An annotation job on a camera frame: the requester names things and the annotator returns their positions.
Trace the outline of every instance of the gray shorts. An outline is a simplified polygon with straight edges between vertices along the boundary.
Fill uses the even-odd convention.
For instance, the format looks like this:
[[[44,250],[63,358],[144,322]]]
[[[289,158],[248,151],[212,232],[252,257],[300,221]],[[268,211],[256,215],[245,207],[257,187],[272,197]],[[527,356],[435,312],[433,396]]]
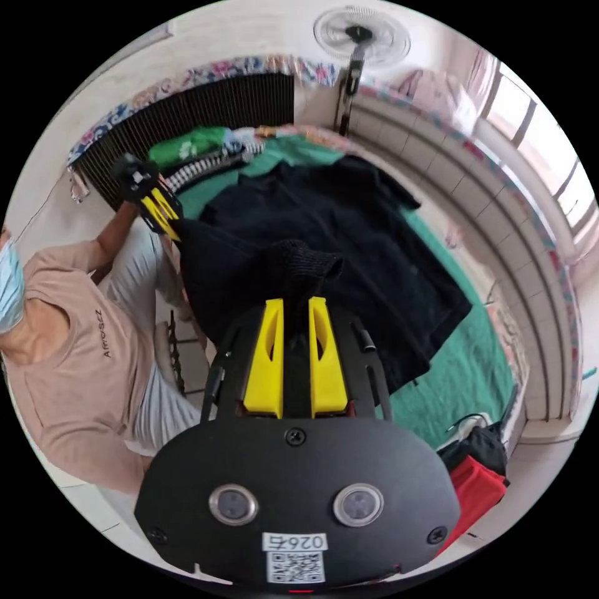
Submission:
[[[156,325],[156,292],[174,307],[183,306],[180,278],[160,242],[138,218],[116,257],[107,297],[118,304],[137,326],[153,334]],[[154,455],[180,432],[200,422],[201,400],[192,404],[163,376],[156,361],[152,365],[144,398],[135,416],[134,451]]]

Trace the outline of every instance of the number label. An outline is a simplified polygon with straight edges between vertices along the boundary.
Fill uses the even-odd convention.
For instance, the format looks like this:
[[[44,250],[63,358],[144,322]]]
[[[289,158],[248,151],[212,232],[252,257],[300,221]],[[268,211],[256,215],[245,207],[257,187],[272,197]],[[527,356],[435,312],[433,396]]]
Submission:
[[[302,551],[326,551],[326,534],[283,535],[274,532],[262,533],[262,551],[300,553]]]

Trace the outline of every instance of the curtain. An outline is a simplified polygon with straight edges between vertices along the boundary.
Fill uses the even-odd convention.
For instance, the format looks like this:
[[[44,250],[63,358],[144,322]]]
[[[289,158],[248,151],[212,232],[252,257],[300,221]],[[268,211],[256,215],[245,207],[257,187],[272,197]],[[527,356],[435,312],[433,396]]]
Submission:
[[[483,109],[489,97],[493,78],[498,67],[499,61],[479,46],[466,83],[466,91],[472,98],[478,113]]]

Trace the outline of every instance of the screw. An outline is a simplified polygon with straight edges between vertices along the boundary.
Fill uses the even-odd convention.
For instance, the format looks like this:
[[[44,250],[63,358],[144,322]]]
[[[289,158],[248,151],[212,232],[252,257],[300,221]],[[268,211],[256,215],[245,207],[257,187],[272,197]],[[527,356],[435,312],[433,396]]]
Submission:
[[[159,528],[151,528],[148,536],[157,545],[167,544],[167,536]]]
[[[444,541],[447,537],[447,529],[444,526],[437,526],[429,532],[429,536],[426,537],[426,542],[429,545],[438,545]]]
[[[299,447],[306,440],[306,433],[301,429],[289,429],[285,434],[285,441],[291,447]]]

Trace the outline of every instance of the person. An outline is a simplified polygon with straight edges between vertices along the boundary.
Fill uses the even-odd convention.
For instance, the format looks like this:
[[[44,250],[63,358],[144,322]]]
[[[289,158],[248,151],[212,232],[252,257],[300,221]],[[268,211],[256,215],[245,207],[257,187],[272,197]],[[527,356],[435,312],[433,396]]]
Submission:
[[[90,273],[111,262],[104,295]],[[23,268],[2,229],[0,351],[25,426],[56,467],[127,494],[151,463],[141,453],[200,421],[201,407],[157,365],[156,291],[185,305],[160,236],[133,204],[96,239],[38,251]]]

